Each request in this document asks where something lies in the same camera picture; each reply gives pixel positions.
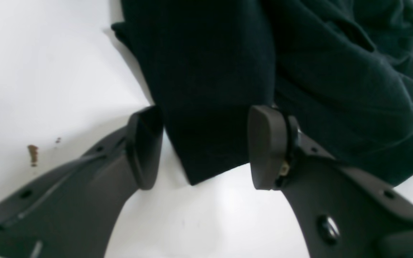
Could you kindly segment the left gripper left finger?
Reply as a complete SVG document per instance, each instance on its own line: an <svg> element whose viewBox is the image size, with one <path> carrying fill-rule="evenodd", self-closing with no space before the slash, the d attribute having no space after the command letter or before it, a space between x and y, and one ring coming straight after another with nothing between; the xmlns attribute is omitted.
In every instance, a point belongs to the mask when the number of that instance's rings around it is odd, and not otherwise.
<svg viewBox="0 0 413 258"><path fill-rule="evenodd" d="M150 106L0 202L0 257L103 258L125 202L153 188L163 114Z"/></svg>

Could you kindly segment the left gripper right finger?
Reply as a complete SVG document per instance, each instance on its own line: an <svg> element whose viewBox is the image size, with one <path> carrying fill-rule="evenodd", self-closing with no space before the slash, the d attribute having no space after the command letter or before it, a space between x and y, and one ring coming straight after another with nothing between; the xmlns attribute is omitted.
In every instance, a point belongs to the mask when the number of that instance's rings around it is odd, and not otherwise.
<svg viewBox="0 0 413 258"><path fill-rule="evenodd" d="M289 202L312 258L413 258L413 204L368 172L336 160L297 119L262 105L248 112L257 190Z"/></svg>

